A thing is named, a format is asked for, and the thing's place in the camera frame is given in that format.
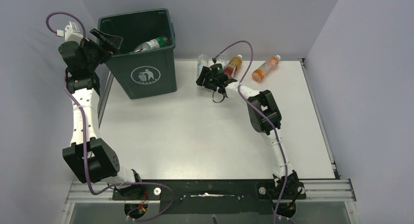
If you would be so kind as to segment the clear bottle green cap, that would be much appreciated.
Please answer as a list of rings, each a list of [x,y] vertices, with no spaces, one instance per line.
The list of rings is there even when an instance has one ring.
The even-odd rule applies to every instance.
[[[147,50],[154,50],[154,49],[160,49],[163,47],[166,47],[168,43],[168,38],[165,36],[156,37],[154,39],[151,39],[149,41],[143,42],[137,47],[135,47],[130,53],[139,53]]]

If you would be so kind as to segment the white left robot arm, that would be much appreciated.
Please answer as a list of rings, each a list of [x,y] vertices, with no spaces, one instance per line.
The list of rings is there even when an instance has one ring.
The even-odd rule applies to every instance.
[[[64,90],[73,108],[72,138],[62,157],[80,182],[105,182],[121,196],[139,198],[145,192],[138,173],[121,166],[116,152],[99,133],[100,79],[95,70],[119,52],[123,38],[97,29],[90,32],[98,43],[82,38],[58,48],[67,65]]]

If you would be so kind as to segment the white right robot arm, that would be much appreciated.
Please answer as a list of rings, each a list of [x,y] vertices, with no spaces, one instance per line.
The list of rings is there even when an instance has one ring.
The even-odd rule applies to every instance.
[[[274,188],[268,192],[282,200],[305,199],[305,186],[299,181],[279,136],[282,116],[271,91],[257,91],[229,78],[221,64],[202,67],[196,84],[247,106],[250,124],[262,136],[270,156]]]

